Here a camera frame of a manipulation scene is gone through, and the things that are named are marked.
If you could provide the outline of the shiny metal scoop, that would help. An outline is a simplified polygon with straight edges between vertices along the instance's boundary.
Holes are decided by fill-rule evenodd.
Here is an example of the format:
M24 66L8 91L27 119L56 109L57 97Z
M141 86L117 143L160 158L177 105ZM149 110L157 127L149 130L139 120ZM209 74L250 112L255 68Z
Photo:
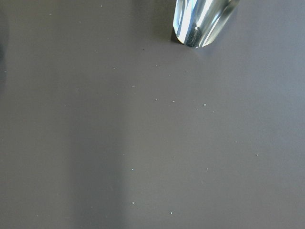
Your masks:
M183 45L201 48L214 42L238 0L178 0L175 5L173 30Z

